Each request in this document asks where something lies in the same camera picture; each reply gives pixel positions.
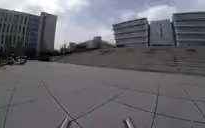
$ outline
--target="staircase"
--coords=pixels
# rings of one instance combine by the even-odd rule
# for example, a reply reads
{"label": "staircase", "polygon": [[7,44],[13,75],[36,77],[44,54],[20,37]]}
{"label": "staircase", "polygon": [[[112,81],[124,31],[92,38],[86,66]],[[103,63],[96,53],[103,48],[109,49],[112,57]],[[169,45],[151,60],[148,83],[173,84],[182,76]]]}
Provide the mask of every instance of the staircase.
{"label": "staircase", "polygon": [[63,63],[205,75],[205,47],[101,49],[60,57]]}

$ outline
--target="roof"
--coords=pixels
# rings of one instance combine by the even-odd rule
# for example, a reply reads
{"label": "roof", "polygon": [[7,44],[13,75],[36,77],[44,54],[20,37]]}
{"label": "roof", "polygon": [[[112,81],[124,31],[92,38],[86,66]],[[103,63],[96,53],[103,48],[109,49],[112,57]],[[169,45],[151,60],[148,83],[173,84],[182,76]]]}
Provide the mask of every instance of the roof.
{"label": "roof", "polygon": [[181,12],[181,13],[174,13],[173,15],[184,15],[184,14],[205,14],[205,11],[200,11],[200,12]]}
{"label": "roof", "polygon": [[135,20],[129,20],[129,21],[121,22],[121,23],[118,23],[118,24],[113,24],[113,26],[117,26],[117,25],[120,25],[120,24],[126,24],[126,23],[130,23],[130,22],[135,22],[135,21],[140,21],[140,20],[147,20],[148,21],[148,19],[145,17],[145,18],[140,18],[140,19],[135,19]]}

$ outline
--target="paved ground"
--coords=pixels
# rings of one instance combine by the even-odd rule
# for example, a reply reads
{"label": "paved ground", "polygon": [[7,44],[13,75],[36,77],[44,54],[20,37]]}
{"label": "paved ground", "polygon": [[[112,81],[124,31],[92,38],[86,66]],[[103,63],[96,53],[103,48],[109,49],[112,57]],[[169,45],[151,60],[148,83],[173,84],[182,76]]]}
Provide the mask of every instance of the paved ground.
{"label": "paved ground", "polygon": [[205,128],[205,77],[29,62],[0,69],[0,128]]}

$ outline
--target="distant building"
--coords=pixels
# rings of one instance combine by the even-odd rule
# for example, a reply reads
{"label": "distant building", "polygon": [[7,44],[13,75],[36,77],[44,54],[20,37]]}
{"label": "distant building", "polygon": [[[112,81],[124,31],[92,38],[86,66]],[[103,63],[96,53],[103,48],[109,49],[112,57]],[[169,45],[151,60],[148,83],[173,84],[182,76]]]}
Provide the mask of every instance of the distant building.
{"label": "distant building", "polygon": [[117,47],[148,46],[149,24],[147,18],[113,25]]}
{"label": "distant building", "polygon": [[69,50],[69,52],[74,52],[76,50],[76,43],[70,42],[68,50]]}
{"label": "distant building", "polygon": [[57,17],[0,9],[0,51],[6,55],[36,56],[54,49]]}
{"label": "distant building", "polygon": [[174,33],[170,20],[150,23],[150,46],[174,46]]}
{"label": "distant building", "polygon": [[83,49],[99,49],[99,48],[113,48],[114,45],[102,40],[101,36],[94,37],[93,40],[88,40],[77,44],[77,50]]}
{"label": "distant building", "polygon": [[176,13],[173,24],[177,46],[205,46],[205,12]]}

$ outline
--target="cloudy sky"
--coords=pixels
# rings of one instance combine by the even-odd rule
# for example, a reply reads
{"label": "cloudy sky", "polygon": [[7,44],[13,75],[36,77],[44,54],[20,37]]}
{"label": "cloudy sky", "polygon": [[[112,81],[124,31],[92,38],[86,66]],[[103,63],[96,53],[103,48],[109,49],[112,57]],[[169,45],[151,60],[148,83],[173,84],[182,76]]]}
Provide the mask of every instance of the cloudy sky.
{"label": "cloudy sky", "polygon": [[171,18],[174,12],[205,11],[205,0],[0,0],[0,8],[58,16],[55,48],[94,36],[113,41],[112,24],[148,17]]}

